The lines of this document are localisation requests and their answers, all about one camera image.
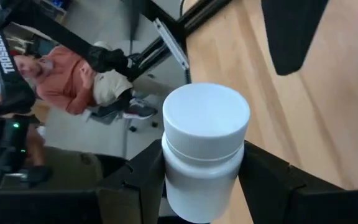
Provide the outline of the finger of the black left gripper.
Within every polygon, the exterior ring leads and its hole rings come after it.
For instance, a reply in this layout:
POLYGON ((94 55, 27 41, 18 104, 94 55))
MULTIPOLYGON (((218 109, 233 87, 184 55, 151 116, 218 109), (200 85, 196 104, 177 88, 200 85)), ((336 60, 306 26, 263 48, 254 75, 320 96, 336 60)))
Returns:
POLYGON ((329 0, 261 0, 270 56, 278 75, 298 71, 329 0))

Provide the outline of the white metal corner bracket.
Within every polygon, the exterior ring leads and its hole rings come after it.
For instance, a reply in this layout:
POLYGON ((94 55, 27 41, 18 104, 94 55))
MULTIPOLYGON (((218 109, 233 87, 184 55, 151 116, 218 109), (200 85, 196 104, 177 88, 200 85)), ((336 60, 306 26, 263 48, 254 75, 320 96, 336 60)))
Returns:
POLYGON ((185 55, 180 44, 176 41, 173 34, 170 32, 169 28, 159 18, 156 18, 153 23, 161 38, 163 39, 177 62, 180 64, 182 69, 184 69, 184 71, 188 71, 190 69, 188 58, 185 55))

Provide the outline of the white plastic pill bottle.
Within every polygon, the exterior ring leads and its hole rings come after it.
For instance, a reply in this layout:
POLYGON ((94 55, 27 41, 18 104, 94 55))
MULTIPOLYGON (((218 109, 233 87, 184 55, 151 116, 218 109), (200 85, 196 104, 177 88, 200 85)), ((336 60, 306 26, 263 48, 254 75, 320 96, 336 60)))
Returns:
POLYGON ((163 103, 162 149, 167 200, 192 223, 209 223, 226 210, 244 157, 250 107, 237 91, 192 83, 163 103))

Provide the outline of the person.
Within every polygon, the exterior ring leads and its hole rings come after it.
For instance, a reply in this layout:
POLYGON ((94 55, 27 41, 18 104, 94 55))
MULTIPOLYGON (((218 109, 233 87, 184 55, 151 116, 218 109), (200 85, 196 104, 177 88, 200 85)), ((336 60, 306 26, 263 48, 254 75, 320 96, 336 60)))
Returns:
POLYGON ((110 114, 108 107, 119 101, 125 118, 147 119, 157 114, 137 94, 165 98, 172 88, 145 76, 130 82, 124 75, 135 67, 132 58, 117 49, 119 63, 107 72, 97 72, 89 63, 67 47, 58 45, 41 58, 14 56, 19 73, 32 81, 41 99, 72 115, 83 114, 92 106, 100 108, 100 115, 110 114))

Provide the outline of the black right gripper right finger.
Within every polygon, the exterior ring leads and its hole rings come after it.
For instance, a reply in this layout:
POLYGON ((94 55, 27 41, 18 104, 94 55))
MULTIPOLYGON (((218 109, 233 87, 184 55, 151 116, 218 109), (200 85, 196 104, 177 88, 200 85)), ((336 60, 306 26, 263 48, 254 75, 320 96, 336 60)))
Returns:
POLYGON ((353 224, 342 188, 244 142, 239 171, 254 224, 353 224))

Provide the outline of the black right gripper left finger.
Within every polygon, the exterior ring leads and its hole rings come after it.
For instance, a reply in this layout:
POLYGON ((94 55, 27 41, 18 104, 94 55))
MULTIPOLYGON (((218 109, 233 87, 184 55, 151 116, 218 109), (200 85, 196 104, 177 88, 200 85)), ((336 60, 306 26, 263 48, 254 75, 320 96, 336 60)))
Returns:
POLYGON ((164 178, 158 139, 98 184, 103 224, 157 224, 164 178))

